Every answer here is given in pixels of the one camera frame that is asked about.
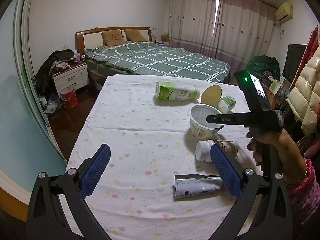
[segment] plaid bedspread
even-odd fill
[[[228,76],[228,63],[191,53],[185,49],[159,46],[153,42],[85,49],[84,54],[106,67],[129,69],[139,75],[158,75],[222,82]]]

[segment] television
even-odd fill
[[[307,45],[291,44],[288,46],[287,58],[285,60],[282,76],[292,82],[300,65]]]

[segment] bed frame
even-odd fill
[[[86,43],[90,46],[89,49],[94,49],[100,45],[103,45],[101,44],[101,41],[102,41],[101,33],[105,31],[119,30],[119,29],[121,30],[122,37],[124,37],[125,35],[124,30],[132,29],[132,30],[139,30],[145,38],[147,38],[149,41],[152,41],[150,27],[127,27],[126,26],[126,27],[95,28],[95,29],[80,31],[76,33],[78,52],[80,53],[80,55],[83,55],[84,49],[89,48],[88,46],[85,45]]]

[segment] lit screen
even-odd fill
[[[251,79],[252,79],[252,81],[254,83],[254,86],[256,88],[256,91],[257,91],[258,95],[262,96],[264,98],[267,98],[266,94],[263,91],[263,88],[262,88],[262,85],[261,85],[259,79],[257,79],[255,76],[252,76],[251,74],[250,74],[250,77],[251,77]]]

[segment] brown pillow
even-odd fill
[[[103,44],[107,46],[117,46],[125,44],[124,39],[122,38],[122,33],[120,30],[111,30],[102,32]]]
[[[146,38],[142,36],[139,30],[127,29],[124,30],[124,32],[127,36],[127,40],[131,42],[147,41]]]

